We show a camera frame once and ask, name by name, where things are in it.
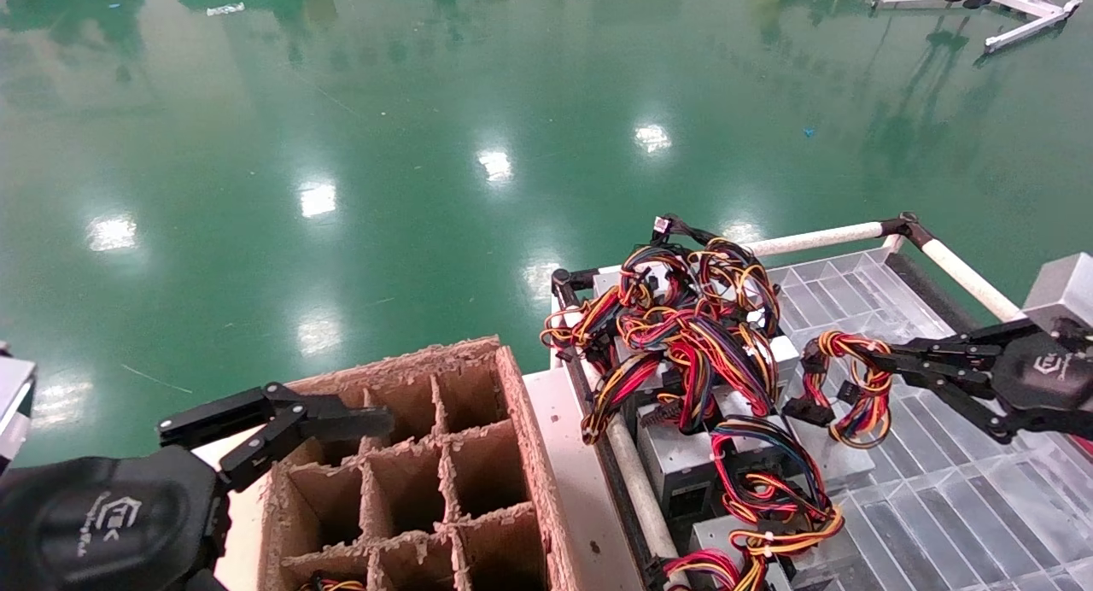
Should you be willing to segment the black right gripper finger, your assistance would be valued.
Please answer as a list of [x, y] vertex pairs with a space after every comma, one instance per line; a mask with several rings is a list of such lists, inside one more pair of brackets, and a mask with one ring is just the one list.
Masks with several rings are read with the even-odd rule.
[[1014, 439], [1015, 432], [1008, 427], [1006, 416], [984, 404], [995, 399], [988, 374], [939, 360], [885, 360], [885, 370], [902, 376], [906, 385], [932, 392], [996, 442], [1011, 444]]
[[948, 366], [964, 371], [988, 371], [1016, 342], [1041, 336], [1043, 330], [1030, 319], [960, 331], [940, 339], [915, 338], [906, 343], [890, 343], [882, 351], [878, 343], [866, 348], [863, 357], [885, 371], [940, 370]]

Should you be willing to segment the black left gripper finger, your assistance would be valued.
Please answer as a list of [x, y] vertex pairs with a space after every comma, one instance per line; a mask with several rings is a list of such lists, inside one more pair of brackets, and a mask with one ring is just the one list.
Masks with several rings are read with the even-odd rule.
[[285, 385], [269, 383], [162, 419], [158, 444], [164, 448], [198, 448], [256, 429], [254, 448], [296, 448], [312, 438], [383, 438], [393, 427], [389, 407], [348, 407], [339, 395], [299, 394]]
[[222, 458], [222, 482], [227, 490], [246, 490], [277, 462], [292, 454], [301, 444], [352, 441], [383, 438], [393, 432], [395, 417], [389, 407], [317, 411], [290, 407], [277, 413], [248, 441]]

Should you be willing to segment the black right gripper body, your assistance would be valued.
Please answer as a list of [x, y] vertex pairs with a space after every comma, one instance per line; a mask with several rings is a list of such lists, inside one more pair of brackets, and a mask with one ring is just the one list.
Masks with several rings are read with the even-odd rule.
[[1008, 343], [991, 369], [1006, 432], [1054, 432], [1092, 439], [1092, 360], [1045, 334]]

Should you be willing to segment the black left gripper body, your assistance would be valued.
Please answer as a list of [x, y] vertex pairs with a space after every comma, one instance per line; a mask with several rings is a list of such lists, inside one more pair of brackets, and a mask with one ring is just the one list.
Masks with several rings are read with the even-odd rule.
[[230, 499], [180, 447], [3, 473], [4, 590], [219, 590]]

